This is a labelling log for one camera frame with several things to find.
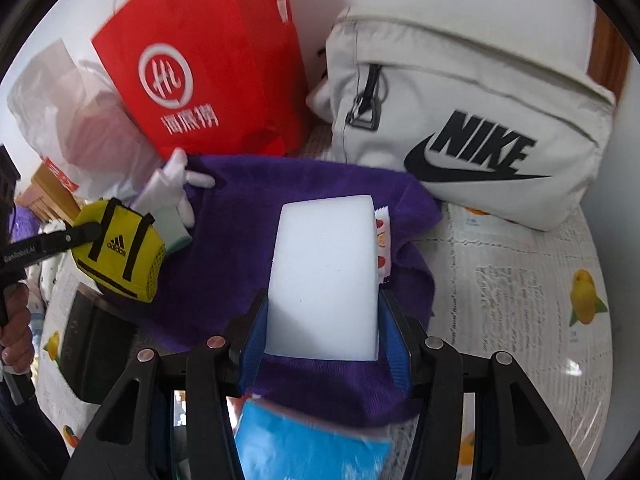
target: blue plastic package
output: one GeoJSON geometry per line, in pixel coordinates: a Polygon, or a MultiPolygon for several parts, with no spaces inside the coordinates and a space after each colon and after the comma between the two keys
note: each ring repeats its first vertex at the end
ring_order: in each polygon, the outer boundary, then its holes
{"type": "Polygon", "coordinates": [[[246,480],[376,480],[391,444],[312,428],[250,401],[236,447],[246,480]]]}

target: yellow adidas bag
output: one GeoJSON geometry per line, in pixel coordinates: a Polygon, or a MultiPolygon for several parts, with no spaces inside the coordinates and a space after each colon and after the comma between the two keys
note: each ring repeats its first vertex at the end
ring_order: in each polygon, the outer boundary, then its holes
{"type": "Polygon", "coordinates": [[[149,303],[158,290],[164,242],[151,215],[141,216],[112,198],[84,206],[75,225],[97,221],[102,237],[72,249],[78,269],[108,289],[149,303]]]}

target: metal rivet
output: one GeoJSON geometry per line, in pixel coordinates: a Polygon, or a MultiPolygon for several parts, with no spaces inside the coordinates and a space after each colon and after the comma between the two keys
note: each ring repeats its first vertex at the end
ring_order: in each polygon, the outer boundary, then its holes
{"type": "Polygon", "coordinates": [[[225,344],[226,344],[225,338],[223,338],[221,335],[215,335],[213,337],[210,337],[209,340],[207,341],[207,346],[213,349],[222,348],[225,344]]]}
{"type": "Polygon", "coordinates": [[[154,351],[151,348],[145,348],[138,352],[138,361],[141,363],[146,363],[147,361],[151,361],[154,358],[154,351]]]}
{"type": "Polygon", "coordinates": [[[498,361],[501,365],[510,365],[513,363],[513,357],[507,352],[498,352],[495,355],[495,360],[498,361]]]}
{"type": "Polygon", "coordinates": [[[435,336],[429,336],[427,339],[424,340],[424,344],[427,345],[432,350],[440,350],[444,346],[442,339],[435,336]]]}

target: haidilao logo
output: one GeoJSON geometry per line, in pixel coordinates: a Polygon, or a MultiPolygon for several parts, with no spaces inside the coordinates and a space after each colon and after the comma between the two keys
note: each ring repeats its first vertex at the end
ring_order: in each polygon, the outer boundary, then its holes
{"type": "Polygon", "coordinates": [[[145,92],[156,103],[176,110],[193,96],[193,75],[178,50],[166,43],[148,46],[138,62],[138,76],[145,92]]]}

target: white block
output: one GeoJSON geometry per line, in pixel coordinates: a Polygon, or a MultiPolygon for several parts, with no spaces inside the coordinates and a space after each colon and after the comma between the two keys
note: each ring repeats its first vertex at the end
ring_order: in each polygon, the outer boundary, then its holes
{"type": "Polygon", "coordinates": [[[265,352],[376,360],[377,262],[370,196],[285,204],[271,266],[265,352]]]}

